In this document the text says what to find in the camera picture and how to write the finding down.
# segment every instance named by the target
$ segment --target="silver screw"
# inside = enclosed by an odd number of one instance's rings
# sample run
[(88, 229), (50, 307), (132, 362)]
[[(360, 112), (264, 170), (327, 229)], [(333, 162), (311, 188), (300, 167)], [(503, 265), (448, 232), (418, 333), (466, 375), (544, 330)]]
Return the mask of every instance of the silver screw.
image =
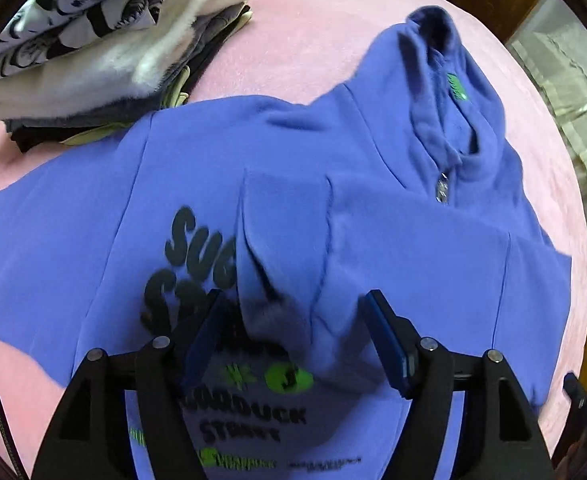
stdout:
[(89, 361), (97, 361), (102, 357), (102, 350), (100, 348), (93, 348), (87, 352), (87, 359)]
[(170, 342), (171, 340), (167, 336), (160, 335), (154, 339), (154, 341), (152, 342), (152, 346), (154, 348), (167, 348), (167, 346), (170, 345)]
[(503, 359), (503, 355), (498, 350), (489, 350), (489, 352), (487, 352), (487, 357), (494, 363), (499, 363)]
[(422, 346), (422, 348), (425, 350), (433, 352), (436, 348), (438, 348), (438, 341), (432, 337), (424, 337), (420, 340), (420, 346)]

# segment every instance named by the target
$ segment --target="bed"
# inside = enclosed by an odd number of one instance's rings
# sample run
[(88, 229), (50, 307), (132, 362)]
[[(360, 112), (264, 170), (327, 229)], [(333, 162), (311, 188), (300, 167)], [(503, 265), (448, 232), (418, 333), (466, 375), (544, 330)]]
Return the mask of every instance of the bed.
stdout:
[[(381, 30), (430, 4), (452, 15), (463, 43), (502, 98), (507, 138), (523, 162), (525, 192), (557, 250), (573, 258), (571, 311), (540, 416), (553, 450), (569, 408), (562, 379), (579, 371), (587, 334), (587, 228), (576, 175), (554, 120), (490, 31), (444, 0), (252, 0), (252, 22), (229, 40), (190, 99), (261, 93), (309, 103), (352, 73)], [(0, 189), (64, 149), (43, 144), (22, 155), (0, 123)], [(28, 471), (61, 394), (34, 362), (0, 342), (0, 395)], [(1, 437), (0, 454), (6, 458)]]

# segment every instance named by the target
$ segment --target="blue hoodie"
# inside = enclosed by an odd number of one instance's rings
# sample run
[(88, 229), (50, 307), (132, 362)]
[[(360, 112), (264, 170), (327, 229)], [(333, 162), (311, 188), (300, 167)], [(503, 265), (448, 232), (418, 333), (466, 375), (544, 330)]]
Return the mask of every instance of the blue hoodie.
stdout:
[[(211, 479), (381, 477), (409, 404), (357, 316), (372, 288), (451, 351), (502, 351), (539, 407), (570, 266), (439, 7), (384, 31), (308, 106), (247, 96), (147, 115), (0, 192), (0, 340), (63, 386), (91, 348), (139, 349), (212, 287), (239, 301), (184, 399)], [(461, 408), (457, 395), (438, 479)]]

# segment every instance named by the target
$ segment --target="pink bedspread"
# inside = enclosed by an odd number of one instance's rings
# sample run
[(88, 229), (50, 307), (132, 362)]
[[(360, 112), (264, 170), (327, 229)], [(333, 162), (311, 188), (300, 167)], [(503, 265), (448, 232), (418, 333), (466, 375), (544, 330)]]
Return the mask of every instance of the pink bedspread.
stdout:
[[(502, 98), (507, 138), (523, 161), (526, 194), (555, 247), (573, 258), (571, 313), (540, 419), (553, 448), (568, 410), (562, 378), (579, 370), (587, 334), (587, 228), (576, 177), (553, 119), (515, 60), (483, 25), (444, 0), (253, 0), (252, 22), (222, 49), (192, 100), (261, 93), (308, 103), (350, 76), (378, 32), (430, 4), (451, 13), (462, 41)], [(62, 150), (39, 146), (23, 156), (0, 123), (0, 189)], [(62, 388), (30, 358), (0, 343), (0, 394), (31, 470)], [(0, 452), (5, 456), (1, 439)]]

